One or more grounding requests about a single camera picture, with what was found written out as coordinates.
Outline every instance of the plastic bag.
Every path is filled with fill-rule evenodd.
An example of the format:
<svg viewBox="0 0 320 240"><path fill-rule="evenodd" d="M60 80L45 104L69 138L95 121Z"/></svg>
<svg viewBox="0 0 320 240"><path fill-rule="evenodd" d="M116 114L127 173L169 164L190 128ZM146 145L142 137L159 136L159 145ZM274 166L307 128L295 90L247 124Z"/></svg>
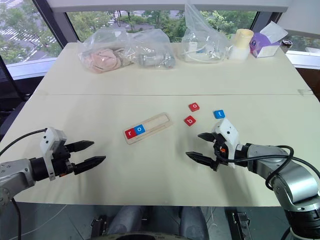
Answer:
<svg viewBox="0 0 320 240"><path fill-rule="evenodd" d="M227 37L213 29L193 4L185 4L184 16L187 29L178 56L193 63L223 61L231 46Z"/></svg>
<svg viewBox="0 0 320 240"><path fill-rule="evenodd" d="M163 66L171 69L176 64L169 37L160 29L132 33L125 56L141 67Z"/></svg>
<svg viewBox="0 0 320 240"><path fill-rule="evenodd" d="M95 73L112 71L131 63L124 56L128 44L125 29L100 28L80 45L78 56L82 64Z"/></svg>

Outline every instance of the tissue box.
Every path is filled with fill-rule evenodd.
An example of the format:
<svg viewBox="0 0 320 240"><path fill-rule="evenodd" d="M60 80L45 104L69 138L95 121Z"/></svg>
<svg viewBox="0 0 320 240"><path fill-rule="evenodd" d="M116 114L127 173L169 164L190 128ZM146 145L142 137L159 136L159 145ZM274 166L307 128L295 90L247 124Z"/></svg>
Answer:
<svg viewBox="0 0 320 240"><path fill-rule="evenodd" d="M265 35L255 32L250 42L250 51L256 58L272 57L279 46L280 42L271 43Z"/></svg>

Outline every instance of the table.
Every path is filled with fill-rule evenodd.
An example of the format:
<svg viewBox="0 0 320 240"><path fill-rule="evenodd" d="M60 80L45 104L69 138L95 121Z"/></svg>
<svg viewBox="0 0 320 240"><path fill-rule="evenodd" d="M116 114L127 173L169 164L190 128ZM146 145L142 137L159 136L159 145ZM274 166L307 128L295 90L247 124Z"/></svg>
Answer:
<svg viewBox="0 0 320 240"><path fill-rule="evenodd" d="M188 104L197 102L199 111ZM223 109L242 143L289 145L295 156L320 169L320 104L313 95L85 95L35 94L25 104L0 145L24 133L53 126L64 130L68 143L92 140L73 153L79 163L106 155L99 166L80 175L37 182L16 196L20 202L98 205L278 206L264 180L246 168L222 165L218 172L185 155L212 156L212 145L197 137L218 121L212 110ZM123 130L167 112L173 125L128 145ZM188 115L197 122L188 127ZM1 161L40 156L42 134L30 136L5 152Z"/></svg>
<svg viewBox="0 0 320 240"><path fill-rule="evenodd" d="M192 64L176 60L173 69L136 64L93 74L78 59L78 43L69 43L34 94L54 95L290 95L312 94L286 55L245 62Z"/></svg>

